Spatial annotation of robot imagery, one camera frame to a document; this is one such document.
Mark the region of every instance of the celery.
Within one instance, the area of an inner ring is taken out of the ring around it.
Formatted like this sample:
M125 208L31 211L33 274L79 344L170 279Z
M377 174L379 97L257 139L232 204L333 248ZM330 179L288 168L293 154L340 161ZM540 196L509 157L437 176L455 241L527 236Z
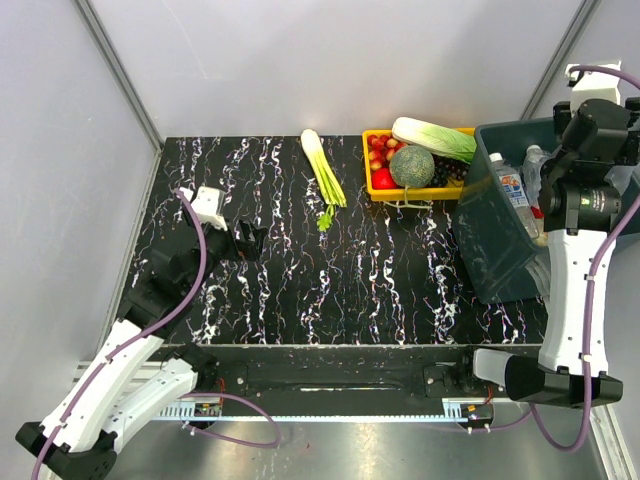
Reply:
M302 143L302 149L311 163L322 198L327 204L327 210L318 217L317 221L318 230L324 232L333 223L336 207L346 207L347 199L329 166L329 162L327 162L318 134L313 130L305 130L300 136L300 143Z

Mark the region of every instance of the dark green storage bin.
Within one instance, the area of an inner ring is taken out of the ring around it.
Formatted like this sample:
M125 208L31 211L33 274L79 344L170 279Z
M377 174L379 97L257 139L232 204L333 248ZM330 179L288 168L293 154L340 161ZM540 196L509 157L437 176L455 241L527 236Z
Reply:
M529 145L552 152L558 142L550 118L476 128L478 144L453 217L453 231L482 303L549 295L549 251L533 243L495 173L489 154L516 169Z

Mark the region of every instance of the white bracket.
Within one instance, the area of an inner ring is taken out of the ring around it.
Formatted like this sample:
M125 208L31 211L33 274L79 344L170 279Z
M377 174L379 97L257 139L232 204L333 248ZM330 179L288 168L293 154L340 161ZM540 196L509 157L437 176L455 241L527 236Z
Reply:
M607 238L605 232L579 230L569 235L566 230L549 232L551 256L551 297L549 320L540 349L540 365L557 371L566 367L573 375L582 375L582 330L587 276L591 260ZM591 323L591 376L607 372L609 365L604 350L604 299L607 271L615 242L601 260L595 279Z
M53 429L60 425L60 418L67 405L69 405L87 377L100 364L106 363L96 380L89 385L82 397L80 397L71 412L71 416L66 420L65 425L56 436L55 444L57 446L66 443L70 447L70 452L83 452L93 447L115 400L122 395L124 388L129 384L140 366L164 342L161 338L149 335L130 345L122 353L116 355L111 362L106 360L106 355L111 353L118 345L140 333L140 331L139 327L128 320L114 323L105 344L82 378L62 403L42 421L44 426L43 433L48 437Z
M620 105L620 91L618 90L618 83L620 79L618 77L598 72L569 73L569 69L576 65L578 64L570 63L567 65L565 70L565 75L570 80L577 80L580 73L583 73L584 75L582 79L571 89L572 115L576 113L578 108L580 108L582 102L591 98L601 98L603 100L609 100L616 105ZM620 70L622 61L618 60L614 63L600 64L598 66Z
M113 404L102 429L118 435L114 442L116 453L120 453L126 443L158 412L193 390L197 380L198 374L191 369L191 365L173 358L124 401Z
M193 192L188 188L180 188L187 200L191 201ZM200 223L210 223L218 230L227 230L227 222L222 216L224 192L217 188L200 187L191 206L198 216Z

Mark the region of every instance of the black marble table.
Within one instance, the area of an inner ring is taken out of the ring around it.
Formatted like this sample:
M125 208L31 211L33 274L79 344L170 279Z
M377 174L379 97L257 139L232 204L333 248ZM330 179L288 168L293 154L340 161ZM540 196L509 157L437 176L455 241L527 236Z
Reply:
M227 192L224 214L268 227L259 263L223 262L170 343L480 344L542 342L539 300L482 305L451 230L455 202L398 210L369 199L362 141L323 139L348 206L325 209L297 137L170 138L125 289L153 245L183 221L177 187Z

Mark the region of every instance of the metal floor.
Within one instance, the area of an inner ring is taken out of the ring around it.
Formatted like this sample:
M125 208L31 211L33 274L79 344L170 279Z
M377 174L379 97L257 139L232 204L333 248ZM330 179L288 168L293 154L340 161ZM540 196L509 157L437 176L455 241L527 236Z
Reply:
M520 415L513 405L496 407L496 423ZM580 412L543 409L559 441L575 438ZM282 424L278 450L258 450L205 437L190 437L176 424L145 427L119 456L109 480L412 480L412 479L580 479L606 478L591 438L573 455L550 447L531 419L507 432L468 436L424 424ZM269 441L265 423L213 427L231 436Z

